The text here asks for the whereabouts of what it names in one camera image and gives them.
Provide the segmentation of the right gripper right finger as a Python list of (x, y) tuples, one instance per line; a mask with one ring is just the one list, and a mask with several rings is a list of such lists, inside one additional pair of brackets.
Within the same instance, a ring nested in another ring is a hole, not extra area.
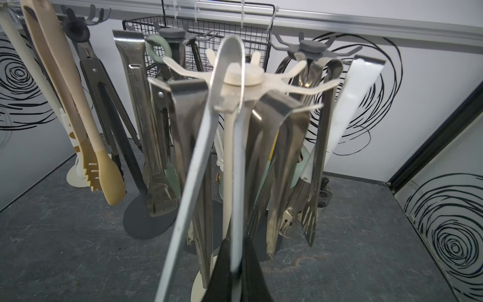
[(241, 301), (273, 301), (250, 237), (244, 238), (241, 270)]

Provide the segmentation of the beige plastic tongs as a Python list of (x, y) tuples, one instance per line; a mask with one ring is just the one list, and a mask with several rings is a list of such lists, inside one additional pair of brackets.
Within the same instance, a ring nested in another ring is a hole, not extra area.
[(93, 177), (88, 185), (92, 191), (101, 190), (108, 204), (115, 205), (125, 197), (125, 183), (104, 148), (71, 48), (52, 4), (50, 1), (22, 1), (21, 8), (35, 48), (79, 142), (82, 138), (91, 142), (92, 159), (84, 160)]

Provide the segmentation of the large steel tongs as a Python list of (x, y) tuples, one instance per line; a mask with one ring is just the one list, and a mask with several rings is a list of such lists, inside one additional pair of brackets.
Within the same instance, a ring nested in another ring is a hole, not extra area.
[(145, 163), (148, 166), (147, 208), (152, 217), (172, 213), (177, 198), (169, 187), (163, 164), (165, 146), (160, 144), (152, 95), (144, 61), (145, 39), (136, 31), (114, 30), (113, 38), (125, 69), (128, 89), (133, 103)]

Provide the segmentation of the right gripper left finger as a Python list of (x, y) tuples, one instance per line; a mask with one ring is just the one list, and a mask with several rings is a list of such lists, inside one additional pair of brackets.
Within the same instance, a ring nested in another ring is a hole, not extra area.
[(209, 286), (202, 302), (231, 301), (230, 241), (222, 241)]

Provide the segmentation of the cream utensil rack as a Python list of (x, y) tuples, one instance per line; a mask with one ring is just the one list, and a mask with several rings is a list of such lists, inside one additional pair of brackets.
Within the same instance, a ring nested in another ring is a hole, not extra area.
[(75, 164), (66, 176), (67, 182), (73, 187), (88, 187), (79, 141), (41, 60), (34, 56), (33, 43), (20, 15), (19, 6), (1, 2), (1, 148), (5, 148), (14, 132), (57, 120), (76, 153)]
[(335, 79), (315, 88), (302, 88), (285, 83), (284, 79), (293, 78), (304, 69), (306, 62), (302, 61), (298, 62), (288, 73), (267, 74), (262, 72), (259, 80), (252, 84), (245, 75), (247, 71), (245, 49), (234, 36), (224, 40), (217, 52), (208, 50), (207, 55), (212, 61), (212, 72), (186, 70), (173, 59), (164, 58), (164, 62), (180, 75), (204, 80), (208, 84), (208, 95), (181, 196), (179, 214), (155, 297), (156, 301), (167, 301), (169, 297), (179, 262), (183, 236), (187, 232), (194, 214), (197, 195), (201, 189), (203, 175), (210, 158), (211, 146), (215, 141), (219, 113), (226, 113), (229, 117), (225, 130), (228, 139), (224, 143), (224, 152), (225, 167), (230, 168), (231, 171), (225, 173), (228, 179), (224, 182), (224, 190), (231, 194), (228, 198), (232, 208), (228, 230), (230, 281), (232, 283), (230, 299), (235, 301), (242, 296), (242, 249), (246, 210), (244, 127), (245, 120), (252, 112), (245, 105), (245, 94), (251, 94), (252, 98), (258, 101), (266, 94), (272, 93), (276, 101), (285, 104), (289, 113), (302, 113), (308, 111), (310, 107), (290, 98), (288, 96), (290, 93), (316, 95), (335, 88), (340, 83), (340, 80)]

